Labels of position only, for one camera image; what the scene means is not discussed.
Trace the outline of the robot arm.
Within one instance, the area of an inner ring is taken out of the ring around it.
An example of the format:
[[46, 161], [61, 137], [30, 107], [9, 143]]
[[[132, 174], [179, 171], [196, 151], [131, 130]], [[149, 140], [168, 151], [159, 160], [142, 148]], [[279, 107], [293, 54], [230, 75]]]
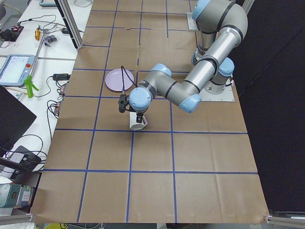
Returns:
[[157, 64], [150, 70], [128, 96], [128, 105], [136, 113], [137, 123], [142, 122], [143, 114], [157, 95], [192, 113], [201, 102], [200, 92], [206, 83], [213, 79], [225, 58], [247, 33], [245, 10], [229, 0], [198, 1], [192, 19], [201, 33], [218, 33], [217, 39], [194, 63], [193, 69], [181, 83], [172, 78], [170, 69], [163, 64]]

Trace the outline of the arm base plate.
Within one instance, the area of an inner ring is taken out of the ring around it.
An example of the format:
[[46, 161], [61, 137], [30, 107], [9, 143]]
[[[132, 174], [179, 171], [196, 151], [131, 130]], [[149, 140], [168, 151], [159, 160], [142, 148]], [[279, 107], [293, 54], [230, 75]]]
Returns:
[[216, 85], [209, 81], [201, 90], [200, 96], [204, 102], [234, 102], [233, 86], [230, 79], [224, 85]]
[[191, 12], [188, 12], [186, 14], [187, 16], [187, 24], [188, 24], [188, 30], [189, 31], [197, 31], [197, 25], [196, 25], [196, 22], [193, 20], [192, 18], [192, 13]]

